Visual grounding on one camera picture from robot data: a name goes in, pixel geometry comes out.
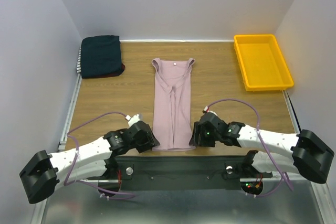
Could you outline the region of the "pink tank top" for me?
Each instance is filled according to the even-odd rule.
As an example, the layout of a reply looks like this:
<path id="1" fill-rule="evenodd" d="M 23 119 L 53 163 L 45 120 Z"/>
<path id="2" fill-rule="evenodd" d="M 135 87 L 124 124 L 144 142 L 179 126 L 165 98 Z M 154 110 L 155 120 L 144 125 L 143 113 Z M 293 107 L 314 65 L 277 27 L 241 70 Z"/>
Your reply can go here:
<path id="1" fill-rule="evenodd" d="M 159 142 L 156 151 L 189 151 L 191 128 L 191 72 L 195 63 L 152 60 L 154 77 L 153 134 Z"/>

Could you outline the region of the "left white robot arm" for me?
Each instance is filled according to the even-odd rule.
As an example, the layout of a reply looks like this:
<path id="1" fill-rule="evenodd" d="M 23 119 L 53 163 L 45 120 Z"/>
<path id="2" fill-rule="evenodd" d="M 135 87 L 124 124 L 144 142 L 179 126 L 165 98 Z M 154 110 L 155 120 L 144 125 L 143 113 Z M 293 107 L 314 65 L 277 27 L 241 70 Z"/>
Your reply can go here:
<path id="1" fill-rule="evenodd" d="M 87 178 L 116 175 L 115 157 L 135 149 L 138 153 L 159 146 L 150 126 L 143 121 L 127 129 L 110 131 L 97 140 L 68 151 L 35 153 L 19 173 L 28 202 L 36 204 L 50 197 L 57 189 Z"/>

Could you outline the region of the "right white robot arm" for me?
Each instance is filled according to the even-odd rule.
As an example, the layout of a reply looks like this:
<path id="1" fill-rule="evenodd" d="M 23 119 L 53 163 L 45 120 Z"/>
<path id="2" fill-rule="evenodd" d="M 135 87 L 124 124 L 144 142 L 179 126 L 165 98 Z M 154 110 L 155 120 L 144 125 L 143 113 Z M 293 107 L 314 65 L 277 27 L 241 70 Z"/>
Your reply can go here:
<path id="1" fill-rule="evenodd" d="M 225 123 L 215 113 L 208 112 L 194 123 L 189 144 L 214 147 L 216 142 L 257 149 L 253 158 L 241 165 L 248 177 L 280 169 L 324 184 L 334 158 L 334 151 L 312 131 L 295 134 L 257 130 L 241 122 Z"/>

